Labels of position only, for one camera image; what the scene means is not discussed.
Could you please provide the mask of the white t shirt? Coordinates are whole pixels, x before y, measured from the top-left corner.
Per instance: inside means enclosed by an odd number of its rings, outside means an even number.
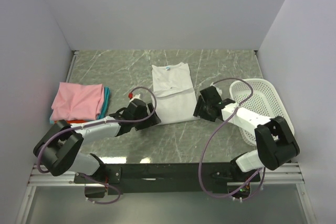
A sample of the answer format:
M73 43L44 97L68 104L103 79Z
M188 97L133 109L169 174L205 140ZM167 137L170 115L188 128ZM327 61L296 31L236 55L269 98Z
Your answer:
M153 65L152 82L157 101L155 111L162 125L197 120L193 115L197 99L187 63Z

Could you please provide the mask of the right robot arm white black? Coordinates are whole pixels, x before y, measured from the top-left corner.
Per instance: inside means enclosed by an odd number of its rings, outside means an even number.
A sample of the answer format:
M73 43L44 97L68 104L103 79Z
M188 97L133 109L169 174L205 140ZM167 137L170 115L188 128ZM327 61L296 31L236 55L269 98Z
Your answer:
M232 99L223 100L218 89L210 86L200 91L194 110L194 116L211 122L219 119L231 123L255 137L256 150L233 160L235 165L231 167L230 175L238 182L243 181L251 170L264 167L275 170L300 154L285 118L270 118L242 107L252 96L253 93L240 103Z

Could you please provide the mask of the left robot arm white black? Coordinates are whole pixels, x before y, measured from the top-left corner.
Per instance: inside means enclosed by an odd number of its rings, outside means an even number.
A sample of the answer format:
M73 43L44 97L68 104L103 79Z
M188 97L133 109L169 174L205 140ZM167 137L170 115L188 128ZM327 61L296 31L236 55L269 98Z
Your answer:
M118 137L132 129L139 131L160 124L155 108L152 103L134 98L127 107L103 119L81 124L58 121L33 149L38 163L46 168L40 172L59 176L72 171L85 174L93 183L101 182L105 176L104 163L93 153L83 154L81 146L106 137Z

